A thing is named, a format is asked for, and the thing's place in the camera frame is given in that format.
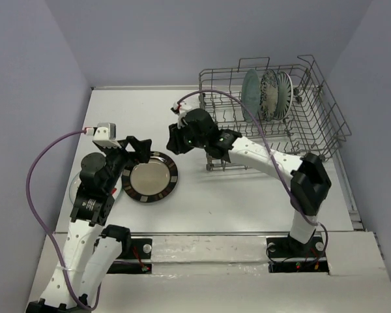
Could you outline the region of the teal green plate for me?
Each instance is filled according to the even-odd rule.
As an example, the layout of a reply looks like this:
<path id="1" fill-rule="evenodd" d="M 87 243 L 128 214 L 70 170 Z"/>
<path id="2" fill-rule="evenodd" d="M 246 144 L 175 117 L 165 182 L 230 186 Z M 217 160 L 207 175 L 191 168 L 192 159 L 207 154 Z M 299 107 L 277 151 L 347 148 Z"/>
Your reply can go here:
<path id="1" fill-rule="evenodd" d="M 261 82 L 257 71 L 253 68 L 247 71 L 243 79 L 240 100 L 244 104 L 242 109 L 244 120 L 251 123 L 252 117 L 249 112 L 255 117 L 261 105 Z"/>

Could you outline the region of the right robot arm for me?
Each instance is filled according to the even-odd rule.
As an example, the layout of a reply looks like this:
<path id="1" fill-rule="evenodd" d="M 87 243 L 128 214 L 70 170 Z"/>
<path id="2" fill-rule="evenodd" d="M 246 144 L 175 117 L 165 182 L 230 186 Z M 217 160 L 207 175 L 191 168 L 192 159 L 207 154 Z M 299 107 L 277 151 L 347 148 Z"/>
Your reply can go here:
<path id="1" fill-rule="evenodd" d="M 286 249 L 296 256 L 307 252 L 321 204 L 332 186 L 321 159 L 313 153 L 288 155 L 268 143 L 255 143 L 239 132 L 219 128 L 201 108 L 178 105 L 171 111 L 178 119 L 169 126 L 167 150 L 181 155 L 200 148 L 214 159 L 247 166 L 281 181 L 295 210 Z"/>

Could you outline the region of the white blue striped plate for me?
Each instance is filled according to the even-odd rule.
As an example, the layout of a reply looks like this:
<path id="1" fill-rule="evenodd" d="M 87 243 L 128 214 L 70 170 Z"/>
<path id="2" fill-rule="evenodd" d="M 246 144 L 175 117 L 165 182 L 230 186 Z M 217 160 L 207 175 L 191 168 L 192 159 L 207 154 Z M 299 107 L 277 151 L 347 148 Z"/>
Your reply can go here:
<path id="1" fill-rule="evenodd" d="M 286 117 L 293 102 L 293 82 L 286 72 L 277 73 L 278 79 L 278 104 L 274 119 L 277 121 Z"/>

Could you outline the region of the watermelon pattern plate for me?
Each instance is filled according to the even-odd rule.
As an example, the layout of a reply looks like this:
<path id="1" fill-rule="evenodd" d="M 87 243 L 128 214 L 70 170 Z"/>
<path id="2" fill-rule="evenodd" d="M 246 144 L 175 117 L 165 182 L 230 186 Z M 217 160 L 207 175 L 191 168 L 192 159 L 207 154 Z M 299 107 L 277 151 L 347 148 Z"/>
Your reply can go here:
<path id="1" fill-rule="evenodd" d="M 78 188 L 80 187 L 81 179 L 80 179 L 80 172 L 75 174 L 74 178 L 71 180 L 70 186 L 69 186 L 69 199 L 71 204 L 74 204 L 76 194 L 78 191 Z M 112 196 L 116 200 L 119 196 L 119 194 L 122 191 L 122 184 L 121 184 L 121 178 L 117 180 L 117 183 L 112 191 Z"/>

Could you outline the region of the blue floral plate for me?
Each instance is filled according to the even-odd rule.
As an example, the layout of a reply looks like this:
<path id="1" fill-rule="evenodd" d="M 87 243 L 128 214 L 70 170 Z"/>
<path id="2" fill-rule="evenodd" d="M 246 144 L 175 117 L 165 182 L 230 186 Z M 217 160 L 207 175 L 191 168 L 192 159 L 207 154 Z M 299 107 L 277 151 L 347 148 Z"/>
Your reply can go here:
<path id="1" fill-rule="evenodd" d="M 278 106 L 278 80 L 275 71 L 268 69 L 261 77 L 261 115 L 271 121 Z"/>

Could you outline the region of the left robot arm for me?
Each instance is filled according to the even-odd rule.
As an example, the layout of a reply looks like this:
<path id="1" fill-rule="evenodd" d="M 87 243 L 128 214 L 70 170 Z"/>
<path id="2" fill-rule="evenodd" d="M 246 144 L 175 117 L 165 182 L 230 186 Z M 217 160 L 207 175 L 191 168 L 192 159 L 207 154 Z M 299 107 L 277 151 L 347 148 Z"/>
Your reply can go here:
<path id="1" fill-rule="evenodd" d="M 100 300 L 101 283 L 118 258 L 131 250 L 128 228 L 106 223 L 115 202 L 113 189 L 127 166 L 147 163 L 150 139 L 93 139 L 97 153 L 81 160 L 81 184 L 76 193 L 68 233 L 60 248 L 47 225 L 36 220 L 50 238 L 58 257 L 51 279 L 27 312 L 92 312 Z"/>

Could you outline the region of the dark rimmed beige plate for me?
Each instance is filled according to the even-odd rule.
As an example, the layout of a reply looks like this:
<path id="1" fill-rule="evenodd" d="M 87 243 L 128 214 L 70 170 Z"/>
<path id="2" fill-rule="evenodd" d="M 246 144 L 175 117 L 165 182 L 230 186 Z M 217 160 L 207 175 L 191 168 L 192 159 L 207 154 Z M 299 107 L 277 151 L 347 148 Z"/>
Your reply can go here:
<path id="1" fill-rule="evenodd" d="M 148 163 L 126 167 L 121 176 L 126 195 L 139 203 L 154 203 L 168 197 L 179 182 L 174 160 L 165 153 L 152 151 Z"/>

